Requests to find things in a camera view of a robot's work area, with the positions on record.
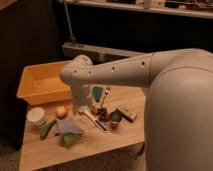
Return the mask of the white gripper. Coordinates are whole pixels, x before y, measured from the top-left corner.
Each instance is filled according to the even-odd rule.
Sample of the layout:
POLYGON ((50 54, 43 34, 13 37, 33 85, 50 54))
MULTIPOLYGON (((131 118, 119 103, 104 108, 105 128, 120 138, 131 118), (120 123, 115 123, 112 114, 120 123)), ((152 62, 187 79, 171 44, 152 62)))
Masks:
POLYGON ((73 113, 76 114, 78 112, 78 109, 81 106, 90 107, 92 105, 93 96, 92 95, 88 95, 88 96, 81 97, 81 98, 74 97, 72 102, 73 102, 73 113))

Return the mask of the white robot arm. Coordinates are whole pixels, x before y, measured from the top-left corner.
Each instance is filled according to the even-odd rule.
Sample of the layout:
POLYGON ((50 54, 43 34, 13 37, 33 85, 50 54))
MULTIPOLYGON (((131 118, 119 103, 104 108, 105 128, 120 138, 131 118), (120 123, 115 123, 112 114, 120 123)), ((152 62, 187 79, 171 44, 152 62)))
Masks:
POLYGON ((94 65, 79 55, 60 71, 78 104, 90 84, 146 87, 148 171, 213 171, 213 53, 179 49, 94 65))

